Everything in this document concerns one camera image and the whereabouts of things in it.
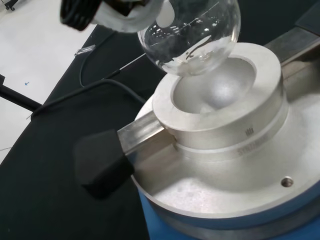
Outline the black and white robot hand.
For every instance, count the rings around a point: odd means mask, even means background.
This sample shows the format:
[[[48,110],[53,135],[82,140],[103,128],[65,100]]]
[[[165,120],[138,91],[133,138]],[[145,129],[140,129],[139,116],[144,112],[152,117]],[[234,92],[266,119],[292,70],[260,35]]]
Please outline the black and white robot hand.
[[[163,0],[62,0],[60,22],[77,31],[96,24],[137,33],[156,20],[163,4]]]

